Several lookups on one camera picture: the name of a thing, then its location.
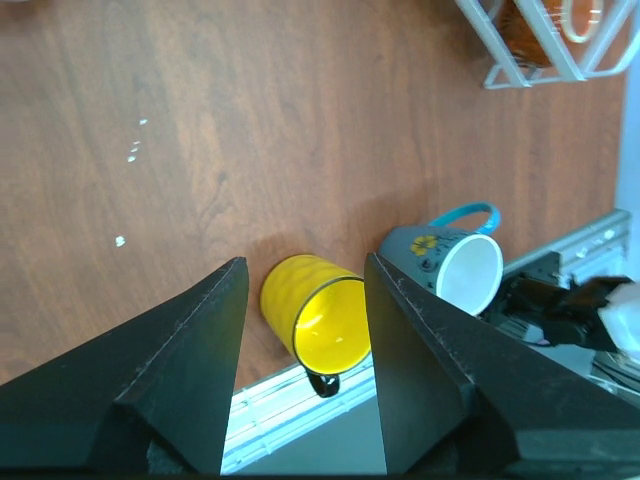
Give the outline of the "dark brown glazed mug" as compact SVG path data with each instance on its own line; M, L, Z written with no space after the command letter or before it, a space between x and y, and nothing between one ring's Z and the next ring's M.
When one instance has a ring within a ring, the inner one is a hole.
M596 0L543 1L543 5L573 56L584 50L584 45L598 30L604 13L604 2ZM519 65L539 68L551 66L551 60L514 1L504 2L498 14L497 26Z

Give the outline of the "aluminium frame rail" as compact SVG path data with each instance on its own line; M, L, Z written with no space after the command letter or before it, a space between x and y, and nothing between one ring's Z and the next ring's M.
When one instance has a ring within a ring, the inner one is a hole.
M310 254L273 267L260 308L296 366L234 397L223 471L311 434L289 471L637 477L638 408L549 354L615 352L638 285L506 273L500 221L478 202L397 227L362 274Z

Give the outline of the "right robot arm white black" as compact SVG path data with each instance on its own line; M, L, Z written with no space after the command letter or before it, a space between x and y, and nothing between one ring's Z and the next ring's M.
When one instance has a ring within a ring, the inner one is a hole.
M560 284L556 252L504 275L495 299L480 315L501 327L521 322L542 330L548 346L575 345L609 353L639 352L639 284L627 276L600 275Z

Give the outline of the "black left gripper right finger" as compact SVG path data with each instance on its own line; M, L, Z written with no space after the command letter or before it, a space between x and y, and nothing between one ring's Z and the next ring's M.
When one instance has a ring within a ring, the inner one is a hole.
M635 475L638 409L376 254L366 310L391 474Z

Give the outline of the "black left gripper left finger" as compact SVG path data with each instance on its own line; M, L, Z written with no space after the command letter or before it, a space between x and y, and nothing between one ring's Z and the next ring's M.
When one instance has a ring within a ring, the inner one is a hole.
M1 388L5 473L216 474L249 293L230 259Z

